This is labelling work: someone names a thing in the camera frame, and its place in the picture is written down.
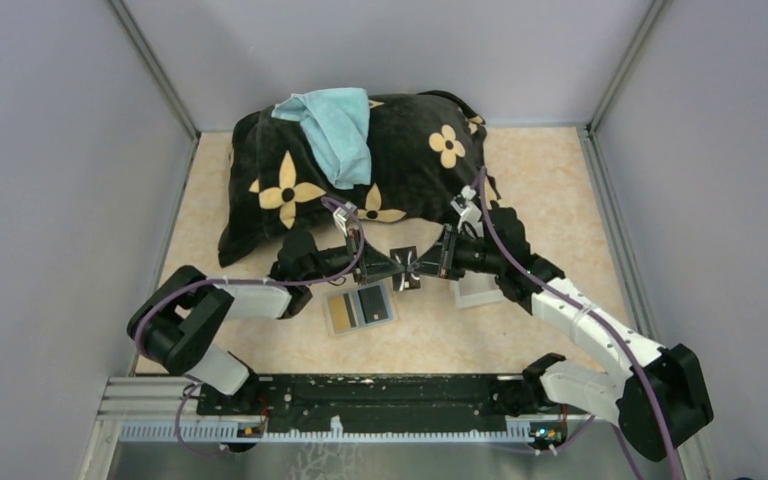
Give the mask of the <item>white plastic tray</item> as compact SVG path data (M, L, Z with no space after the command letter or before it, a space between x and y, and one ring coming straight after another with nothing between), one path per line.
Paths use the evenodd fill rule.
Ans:
M467 272L451 284L451 290L458 309L494 304L505 299L494 277L488 274Z

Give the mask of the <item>beige card holder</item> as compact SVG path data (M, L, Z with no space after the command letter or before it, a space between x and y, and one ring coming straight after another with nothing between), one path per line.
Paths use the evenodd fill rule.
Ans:
M398 318L392 292L383 281L330 293L323 308L331 336L375 328Z

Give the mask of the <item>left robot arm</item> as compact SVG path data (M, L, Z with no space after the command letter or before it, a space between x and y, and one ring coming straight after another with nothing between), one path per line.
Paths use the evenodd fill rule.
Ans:
M358 285L399 275L405 266L367 243L350 228L340 247L321 250L307 230L283 240L264 279L210 279L192 265L178 268L129 320L126 331L140 355L173 376L199 380L220 391L237 414L252 411L260 388L251 369L217 347L214 339L227 318L289 319L312 299L311 286L347 275Z

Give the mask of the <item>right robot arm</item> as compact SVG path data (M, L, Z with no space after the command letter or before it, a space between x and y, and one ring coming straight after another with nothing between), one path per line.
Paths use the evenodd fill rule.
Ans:
M490 211L480 237L447 225L408 270L458 280L487 274L504 297L565 334L599 364L583 367L548 353L523 372L523 398L536 412L566 404L605 420L650 461L661 461L714 419L697 355L668 348L590 301L563 270L532 251L511 208Z

